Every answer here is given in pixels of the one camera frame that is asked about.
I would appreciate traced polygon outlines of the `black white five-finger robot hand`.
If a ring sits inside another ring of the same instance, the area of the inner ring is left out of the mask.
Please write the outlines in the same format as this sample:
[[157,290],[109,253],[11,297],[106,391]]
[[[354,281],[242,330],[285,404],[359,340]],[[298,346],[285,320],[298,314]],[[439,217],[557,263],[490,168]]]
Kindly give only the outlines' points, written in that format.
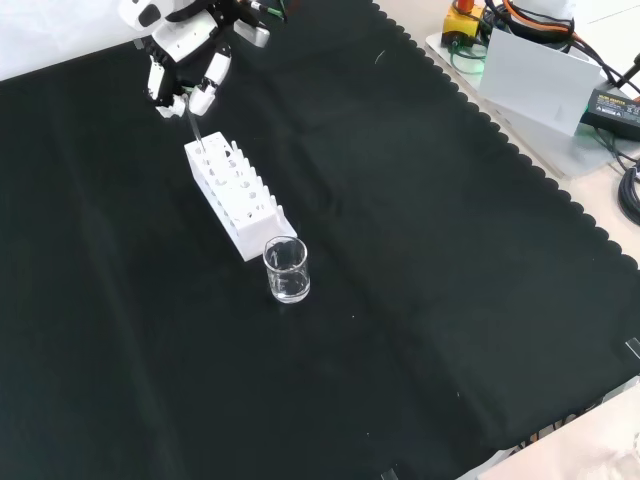
[[203,116],[210,109],[232,61],[225,34],[255,47],[266,46],[270,31],[249,1],[125,0],[120,18],[142,32],[150,58],[147,98],[164,118],[185,112]]

